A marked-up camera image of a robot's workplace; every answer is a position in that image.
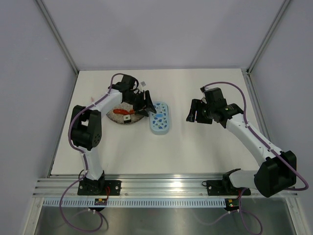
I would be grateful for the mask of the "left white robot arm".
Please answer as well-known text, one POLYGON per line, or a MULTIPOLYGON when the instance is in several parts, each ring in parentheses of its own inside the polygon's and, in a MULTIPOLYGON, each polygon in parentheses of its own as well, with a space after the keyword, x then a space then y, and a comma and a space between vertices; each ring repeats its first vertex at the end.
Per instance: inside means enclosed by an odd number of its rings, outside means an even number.
POLYGON ((72 110, 68 130, 71 148, 80 152, 85 174, 91 180, 89 190, 100 195, 105 191, 105 182, 100 180, 104 171, 95 148, 102 138, 102 118, 121 103, 132 105, 136 114, 147 117, 156 113, 150 91, 139 88, 139 81, 131 75, 116 73, 112 76, 107 91, 88 106, 76 105, 72 110))

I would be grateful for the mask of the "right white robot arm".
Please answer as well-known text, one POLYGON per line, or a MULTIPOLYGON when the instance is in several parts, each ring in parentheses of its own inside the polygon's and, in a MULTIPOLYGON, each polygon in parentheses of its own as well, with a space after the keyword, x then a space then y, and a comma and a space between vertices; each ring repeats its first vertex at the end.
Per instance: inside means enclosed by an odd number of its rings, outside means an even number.
POLYGON ((258 170, 233 169, 220 180, 207 180, 208 195, 236 195, 244 188, 271 197, 296 183, 296 156, 284 152, 264 137, 237 104, 228 104, 220 88, 201 88, 202 99, 193 99, 187 122, 219 123, 235 135, 256 160, 258 170))

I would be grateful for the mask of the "blue lunch box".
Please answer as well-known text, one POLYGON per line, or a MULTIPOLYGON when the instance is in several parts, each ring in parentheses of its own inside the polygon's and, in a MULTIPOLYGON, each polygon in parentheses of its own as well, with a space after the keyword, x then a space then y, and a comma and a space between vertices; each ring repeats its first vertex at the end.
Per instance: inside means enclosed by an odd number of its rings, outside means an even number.
POLYGON ((170 125, 168 123, 155 122, 150 124, 150 130, 155 135, 165 135, 170 130, 170 125))

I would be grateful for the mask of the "terrazzo pattern lunch box lid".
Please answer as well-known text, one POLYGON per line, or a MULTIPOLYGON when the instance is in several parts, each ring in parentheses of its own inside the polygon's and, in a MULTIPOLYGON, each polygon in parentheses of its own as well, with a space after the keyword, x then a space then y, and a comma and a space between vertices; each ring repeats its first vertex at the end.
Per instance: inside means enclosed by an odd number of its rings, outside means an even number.
POLYGON ((150 112, 149 125, 155 122, 168 123, 170 125, 170 114, 168 105, 165 102, 157 101, 154 103, 156 114, 150 112))

